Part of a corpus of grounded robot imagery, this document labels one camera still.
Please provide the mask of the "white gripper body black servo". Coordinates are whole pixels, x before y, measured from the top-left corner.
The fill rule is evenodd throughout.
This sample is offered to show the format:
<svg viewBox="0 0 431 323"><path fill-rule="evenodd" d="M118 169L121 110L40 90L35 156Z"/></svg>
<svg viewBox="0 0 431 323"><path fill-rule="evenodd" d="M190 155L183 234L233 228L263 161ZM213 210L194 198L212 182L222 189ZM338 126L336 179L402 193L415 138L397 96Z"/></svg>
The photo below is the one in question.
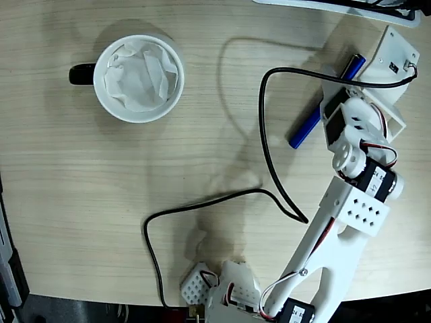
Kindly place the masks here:
<svg viewBox="0 0 431 323"><path fill-rule="evenodd" d="M360 148L364 140L364 107L361 99L350 96L349 90L341 87L323 104L321 112L329 150L341 149L344 144L350 144L354 149Z"/></svg>

